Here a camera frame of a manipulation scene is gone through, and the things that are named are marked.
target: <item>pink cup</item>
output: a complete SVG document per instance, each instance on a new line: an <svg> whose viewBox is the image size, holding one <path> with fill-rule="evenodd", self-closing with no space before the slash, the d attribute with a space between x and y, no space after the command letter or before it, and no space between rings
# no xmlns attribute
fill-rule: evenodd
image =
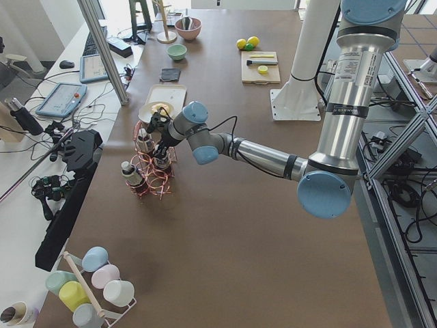
<svg viewBox="0 0 437 328"><path fill-rule="evenodd" d="M107 283L120 278L120 271L114 264L102 266L91 277L91 283L97 289L103 289Z"/></svg>

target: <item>white mug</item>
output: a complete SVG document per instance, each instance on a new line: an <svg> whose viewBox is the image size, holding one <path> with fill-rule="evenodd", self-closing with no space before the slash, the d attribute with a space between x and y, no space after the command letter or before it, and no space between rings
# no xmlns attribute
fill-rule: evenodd
<svg viewBox="0 0 437 328"><path fill-rule="evenodd" d="M126 280L113 280L103 289L104 299L121 308L132 301L134 293L134 285Z"/></svg>

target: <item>bottle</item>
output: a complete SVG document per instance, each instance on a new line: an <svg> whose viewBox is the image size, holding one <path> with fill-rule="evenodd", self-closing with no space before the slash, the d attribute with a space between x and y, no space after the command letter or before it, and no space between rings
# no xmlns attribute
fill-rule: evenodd
<svg viewBox="0 0 437 328"><path fill-rule="evenodd" d="M145 128L140 128L138 131L137 145L140 152L153 157L154 142L152 136L146 132Z"/></svg>
<svg viewBox="0 0 437 328"><path fill-rule="evenodd" d="M128 185L138 194L145 193L149 189L145 178L139 173L138 168L128 161L122 163L122 176L126 179Z"/></svg>
<svg viewBox="0 0 437 328"><path fill-rule="evenodd" d="M169 152L166 148L159 149L159 145L156 145L153 163L157 169L164 171L165 173L171 174Z"/></svg>

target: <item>mug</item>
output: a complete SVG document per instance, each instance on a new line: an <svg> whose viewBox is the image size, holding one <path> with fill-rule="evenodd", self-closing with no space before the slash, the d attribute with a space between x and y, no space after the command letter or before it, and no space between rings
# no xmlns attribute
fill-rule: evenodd
<svg viewBox="0 0 437 328"><path fill-rule="evenodd" d="M77 278L73 273L67 271L55 271L47 277L46 288L58 296L62 286L71 281L77 282Z"/></svg>
<svg viewBox="0 0 437 328"><path fill-rule="evenodd" d="M7 326L25 325L27 323L33 323L39 311L34 307L27 306L25 302L17 302L11 305L15 309L15 314L11 320L9 320Z"/></svg>
<svg viewBox="0 0 437 328"><path fill-rule="evenodd" d="M112 280L120 279L120 271L114 264L102 266L91 277L91 283L97 289L103 289Z"/></svg>
<svg viewBox="0 0 437 328"><path fill-rule="evenodd" d="M103 322L104 318L99 317L94 306L88 303L78 306L73 313L73 323L78 328L100 328Z"/></svg>
<svg viewBox="0 0 437 328"><path fill-rule="evenodd" d="M125 280L113 280L106 284L103 289L104 299L121 308L132 301L134 293L134 285Z"/></svg>
<svg viewBox="0 0 437 328"><path fill-rule="evenodd" d="M84 303L91 303L82 285L78 282L67 282L63 285L59 291L59 298L71 312Z"/></svg>
<svg viewBox="0 0 437 328"><path fill-rule="evenodd" d="M82 267L87 272L94 272L108 262L108 252L100 246L92 247L82 259Z"/></svg>

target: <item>table surface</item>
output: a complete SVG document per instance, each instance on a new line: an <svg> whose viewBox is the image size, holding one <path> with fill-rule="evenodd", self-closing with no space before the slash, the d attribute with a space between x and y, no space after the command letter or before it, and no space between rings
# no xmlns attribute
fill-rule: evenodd
<svg viewBox="0 0 437 328"><path fill-rule="evenodd" d="M298 204L295 182L226 157L198 166L186 142L176 149L171 195L138 199L124 184L120 163L134 154L138 109L161 68L182 70L186 103L203 102L209 126L238 115L237 136L300 156L318 144L321 122L272 120L272 86L241 83L235 46L259 36L261 51L277 52L283 85L298 13L189 14L202 30L192 42L178 38L186 59L167 57L159 31L147 41L67 250L81 257L105 247L134 284L138 303L118 327L391 327L355 204L340 218L317 219ZM230 130L230 123L217 129ZM35 327L73 327L71 312L49 293Z"/></svg>

